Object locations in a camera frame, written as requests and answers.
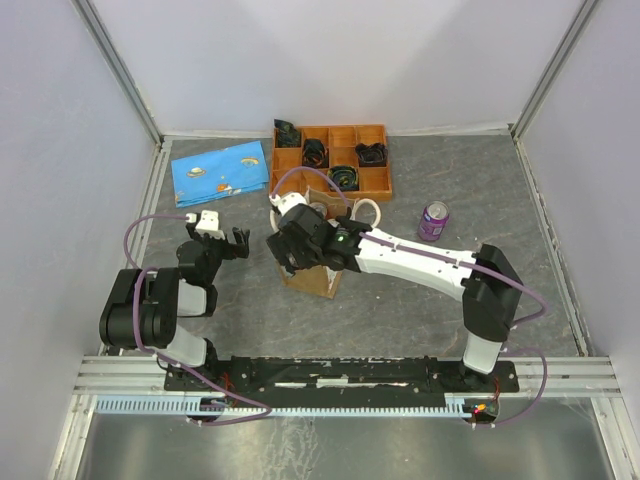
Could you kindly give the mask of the burlap canvas tote bag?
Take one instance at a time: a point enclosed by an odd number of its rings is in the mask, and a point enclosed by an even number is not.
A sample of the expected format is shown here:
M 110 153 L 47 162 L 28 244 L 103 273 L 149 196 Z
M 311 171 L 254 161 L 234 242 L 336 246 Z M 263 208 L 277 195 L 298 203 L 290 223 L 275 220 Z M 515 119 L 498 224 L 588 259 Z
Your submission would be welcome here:
M 358 209 L 365 205 L 369 205 L 374 209 L 375 220 L 372 222 L 373 227 L 376 227 L 381 220 L 379 205 L 369 198 L 348 199 L 347 203 L 344 203 L 337 197 L 331 197 L 327 193 L 313 190 L 310 187 L 308 187 L 302 195 L 306 198 L 307 205 L 309 206 L 312 202 L 325 204 L 328 208 L 328 215 L 324 219 L 328 220 L 333 226 L 338 225 L 336 217 L 347 214 L 349 209 L 351 211 L 350 218 L 355 219 Z M 278 231 L 280 219 L 281 216 L 277 215 L 273 210 L 270 212 L 270 223 L 274 232 Z M 314 266 L 310 269 L 298 270 L 296 273 L 289 273 L 284 266 L 278 266 L 278 268 L 285 286 L 300 292 L 329 299 L 334 298 L 342 276 L 341 272 L 331 270 L 326 266 Z

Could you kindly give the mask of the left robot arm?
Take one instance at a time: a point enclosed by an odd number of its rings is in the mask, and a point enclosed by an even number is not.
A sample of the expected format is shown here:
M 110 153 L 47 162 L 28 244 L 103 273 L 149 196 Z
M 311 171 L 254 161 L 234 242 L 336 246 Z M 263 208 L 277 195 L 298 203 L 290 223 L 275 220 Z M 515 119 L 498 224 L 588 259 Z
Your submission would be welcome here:
M 135 285 L 139 268 L 119 271 L 99 321 L 101 341 L 108 347 L 136 350 L 137 340 L 154 354 L 186 365 L 187 379 L 209 390 L 221 378 L 212 342 L 178 325 L 180 318 L 210 317 L 218 299 L 215 276 L 224 261 L 249 256 L 250 232 L 233 228 L 226 234 L 198 231 L 189 224 L 190 240 L 176 250 L 178 265 L 147 274 L 139 297 Z

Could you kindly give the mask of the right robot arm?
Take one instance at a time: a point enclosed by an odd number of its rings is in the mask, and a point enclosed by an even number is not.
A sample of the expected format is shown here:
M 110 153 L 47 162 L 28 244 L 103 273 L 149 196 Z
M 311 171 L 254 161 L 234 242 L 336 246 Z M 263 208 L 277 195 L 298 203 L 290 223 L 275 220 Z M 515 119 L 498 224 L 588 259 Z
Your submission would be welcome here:
M 467 342 L 459 379 L 481 391 L 515 321 L 523 284 L 503 252 L 447 250 L 406 241 L 348 216 L 325 219 L 298 195 L 271 200 L 274 233 L 267 245 L 289 274 L 317 266 L 400 278 L 434 289 L 462 305 Z

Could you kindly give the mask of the purple soda can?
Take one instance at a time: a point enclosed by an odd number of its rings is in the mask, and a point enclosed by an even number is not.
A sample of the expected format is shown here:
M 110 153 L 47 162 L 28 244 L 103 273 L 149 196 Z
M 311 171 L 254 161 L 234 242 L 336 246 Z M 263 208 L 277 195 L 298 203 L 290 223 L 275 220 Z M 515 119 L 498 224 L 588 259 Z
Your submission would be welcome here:
M 422 213 L 418 235 L 424 241 L 437 241 L 449 219 L 449 208 L 441 201 L 428 204 Z

